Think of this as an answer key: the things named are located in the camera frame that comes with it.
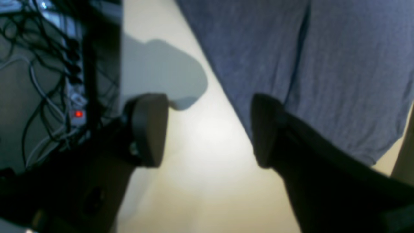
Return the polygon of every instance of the black object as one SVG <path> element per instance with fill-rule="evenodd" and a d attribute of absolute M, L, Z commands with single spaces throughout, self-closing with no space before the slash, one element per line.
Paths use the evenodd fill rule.
<path fill-rule="evenodd" d="M 78 148 L 0 179 L 1 218 L 40 233 L 109 232 L 133 170 L 161 163 L 167 108 L 165 95 L 138 97 Z M 139 156 L 131 154 L 134 144 Z"/>
<path fill-rule="evenodd" d="M 272 97 L 254 96 L 251 121 L 257 162 L 284 179 L 302 232 L 414 232 L 414 188 L 339 151 Z"/>

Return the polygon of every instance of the gray fabric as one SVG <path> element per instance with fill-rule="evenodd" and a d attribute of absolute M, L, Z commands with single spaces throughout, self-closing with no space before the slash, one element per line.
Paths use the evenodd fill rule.
<path fill-rule="evenodd" d="M 412 1 L 178 3 L 250 136 L 262 92 L 367 165 L 401 137 L 414 98 Z"/>

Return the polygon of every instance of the beige floor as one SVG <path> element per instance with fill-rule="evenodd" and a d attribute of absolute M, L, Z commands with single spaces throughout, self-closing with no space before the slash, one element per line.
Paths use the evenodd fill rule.
<path fill-rule="evenodd" d="M 189 109 L 170 109 L 163 165 L 135 171 L 119 213 L 118 231 L 300 232 L 282 179 L 257 166 L 242 125 L 175 2 L 124 0 L 123 52 L 154 40 L 198 61 L 208 87 Z M 121 101 L 145 92 L 142 87 L 149 80 L 159 84 L 177 78 L 154 77 L 153 71 L 126 65 L 145 53 L 136 56 L 123 57 Z M 147 91 L 170 90 L 151 85 Z M 401 141 L 375 169 L 390 174 L 400 146 Z"/>

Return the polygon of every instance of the red light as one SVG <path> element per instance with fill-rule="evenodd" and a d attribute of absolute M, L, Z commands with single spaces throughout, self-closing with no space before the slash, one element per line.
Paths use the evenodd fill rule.
<path fill-rule="evenodd" d="M 80 110 L 75 111 L 75 117 L 82 117 L 83 116 L 83 112 Z"/>

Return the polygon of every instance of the blue pants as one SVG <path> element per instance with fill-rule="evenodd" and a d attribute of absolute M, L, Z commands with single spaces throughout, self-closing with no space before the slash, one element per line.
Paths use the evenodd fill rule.
<path fill-rule="evenodd" d="M 250 136 L 256 92 L 367 165 L 402 136 L 413 1 L 177 1 Z"/>

